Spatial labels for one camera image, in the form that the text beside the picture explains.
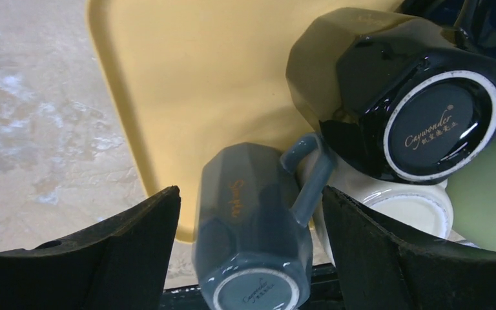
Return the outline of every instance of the countertop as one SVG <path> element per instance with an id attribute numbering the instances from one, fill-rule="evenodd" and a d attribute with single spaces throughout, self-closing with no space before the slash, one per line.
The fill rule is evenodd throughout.
<path id="1" fill-rule="evenodd" d="M 84 0 L 0 0 L 0 251 L 145 199 L 84 14 Z M 195 283 L 191 246 L 176 242 L 165 287 Z"/>

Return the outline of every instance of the yellow tray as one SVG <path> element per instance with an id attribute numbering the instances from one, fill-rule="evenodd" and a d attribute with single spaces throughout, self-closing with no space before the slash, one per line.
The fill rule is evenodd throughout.
<path id="1" fill-rule="evenodd" d="M 202 167 L 243 141 L 286 149 L 311 127 L 291 102 L 289 51 L 318 16 L 400 0 L 90 0 L 87 23 L 148 195 L 181 189 L 192 242 Z"/>

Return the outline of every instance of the mug handle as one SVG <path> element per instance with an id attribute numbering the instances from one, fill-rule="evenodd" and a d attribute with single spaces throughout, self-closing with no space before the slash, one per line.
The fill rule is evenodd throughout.
<path id="1" fill-rule="evenodd" d="M 476 39 L 475 28 L 479 28 L 476 29 L 477 32 L 481 31 L 484 23 L 482 14 L 478 15 L 477 13 L 481 12 L 481 10 L 487 11 L 490 5 L 490 0 L 465 0 L 454 26 L 465 31 L 465 34 L 470 39 Z"/>
<path id="2" fill-rule="evenodd" d="M 328 183 L 328 179 L 335 167 L 335 161 L 321 135 L 315 132 L 304 134 L 290 149 L 280 156 L 282 168 L 293 175 L 300 162 L 316 149 L 319 150 L 319 155 L 313 171 L 290 209 L 296 222 L 303 227 L 309 225 L 309 221 L 318 205 L 322 189 Z"/>

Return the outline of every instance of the mug rim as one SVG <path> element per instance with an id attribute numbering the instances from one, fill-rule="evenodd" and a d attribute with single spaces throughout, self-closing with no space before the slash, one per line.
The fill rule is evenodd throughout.
<path id="1" fill-rule="evenodd" d="M 220 305 L 220 301 L 218 299 L 220 296 L 220 292 L 222 291 L 225 284 L 229 283 L 230 281 L 234 280 L 235 278 L 238 278 L 239 276 L 244 276 L 244 275 L 253 274 L 253 273 L 271 274 L 273 276 L 277 276 L 277 277 L 281 278 L 282 280 L 286 281 L 286 283 L 288 283 L 288 285 L 290 286 L 290 289 L 292 290 L 292 296 L 290 297 L 290 301 L 288 302 L 288 304 L 286 305 L 284 310 L 295 309 L 295 307 L 299 301 L 300 289 L 299 289 L 299 286 L 297 285 L 297 283 L 294 281 L 294 279 L 292 279 L 289 275 L 285 274 L 282 271 L 278 271 L 278 270 L 271 269 L 271 268 L 248 268 L 246 270 L 243 270 L 243 271 L 240 271 L 237 273 L 233 273 L 232 275 L 228 276 L 227 278 L 225 278 L 223 281 L 220 282 L 220 284 L 217 286 L 216 290 L 214 291 L 214 296 L 212 297 L 212 303 L 214 304 L 214 307 L 216 308 L 216 310 L 226 310 L 226 309 L 223 309 L 222 305 Z"/>
<path id="2" fill-rule="evenodd" d="M 423 201 L 426 205 L 432 205 L 433 209 L 435 209 L 436 211 L 438 211 L 438 210 L 441 211 L 442 219 L 444 221 L 443 221 L 442 229 L 440 230 L 440 236 L 438 236 L 438 237 L 442 238 L 442 239 L 448 238 L 448 235 L 451 233 L 451 227 L 453 225 L 453 221 L 452 221 L 453 212 L 451 212 L 451 214 L 450 214 L 450 212 L 448 212 L 446 206 L 444 205 L 445 204 L 444 201 L 439 202 L 436 199 L 433 199 L 430 195 L 427 195 L 426 193 L 409 191 L 409 192 L 403 192 L 400 194 L 393 194 L 390 196 L 385 196 L 385 197 L 382 197 L 381 199 L 378 198 L 378 199 L 375 199 L 373 201 L 369 200 L 369 202 L 368 202 L 368 200 L 366 200 L 367 202 L 362 201 L 362 203 L 364 205 L 366 205 L 368 208 L 381 213 L 377 209 L 377 208 L 379 208 L 380 204 L 391 202 L 392 200 L 396 200 L 396 199 L 406 199 L 406 198 L 417 199 L 417 200 Z M 449 209 L 452 211 L 453 207 L 451 206 L 451 204 L 449 204 L 449 206 L 450 206 Z"/>
<path id="3" fill-rule="evenodd" d="M 447 170 L 444 170 L 442 172 L 438 172 L 435 174 L 428 174 L 424 176 L 418 176 L 416 174 L 410 174 L 402 169 L 400 169 L 396 163 L 393 161 L 391 151 L 389 149 L 389 135 L 391 134 L 391 129 L 393 127 L 393 124 L 402 110 L 404 108 L 404 105 L 410 101 L 411 98 L 413 98 L 415 95 L 417 95 L 421 90 L 424 90 L 425 88 L 431 86 L 432 84 L 439 82 L 439 81 L 444 81 L 445 79 L 455 79 L 455 78 L 462 78 L 462 79 L 468 79 L 470 81 L 476 82 L 479 84 L 488 94 L 490 97 L 491 101 L 491 119 L 490 119 L 490 125 L 488 126 L 486 133 L 484 134 L 484 137 L 481 139 L 480 143 L 476 146 L 473 152 L 463 160 L 459 161 L 456 163 L 452 168 L 449 168 Z M 408 180 L 408 181 L 430 181 L 430 180 L 436 180 L 439 178 L 446 177 L 455 171 L 461 169 L 463 166 L 467 165 L 480 151 L 484 149 L 484 147 L 491 141 L 493 138 L 493 135 L 495 134 L 496 131 L 496 87 L 495 85 L 485 76 L 483 76 L 480 73 L 474 72 L 474 71 L 469 71 L 469 70 L 452 70 L 452 71 L 446 71 L 440 74 L 436 74 L 434 76 L 431 76 L 424 80 L 423 82 L 419 83 L 416 87 L 411 89 L 403 98 L 400 100 L 400 103 L 395 107 L 393 112 L 391 113 L 391 117 L 389 118 L 387 125 L 385 127 L 385 133 L 383 137 L 383 150 L 385 154 L 385 159 L 389 166 L 393 169 L 393 171 L 398 174 L 401 178 Z"/>

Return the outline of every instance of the mug bottom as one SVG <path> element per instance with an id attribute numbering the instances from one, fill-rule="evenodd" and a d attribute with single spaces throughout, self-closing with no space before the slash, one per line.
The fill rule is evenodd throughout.
<path id="1" fill-rule="evenodd" d="M 366 200 L 362 201 L 362 203 L 370 209 L 385 214 L 424 233 L 432 234 L 442 239 L 446 239 L 450 235 L 453 225 L 450 218 L 452 214 L 448 214 L 448 210 L 435 200 L 423 195 L 398 194 L 383 197 L 379 200 Z M 335 265 L 322 205 L 318 206 L 313 219 L 315 221 L 318 239 L 331 263 Z"/>
<path id="2" fill-rule="evenodd" d="M 293 310 L 300 298 L 297 283 L 287 274 L 269 268 L 250 268 L 234 273 L 216 288 L 215 310 Z"/>
<path id="3" fill-rule="evenodd" d="M 447 211 L 439 203 L 421 195 L 401 194 L 364 204 L 390 218 L 439 238 L 447 238 L 451 231 Z"/>

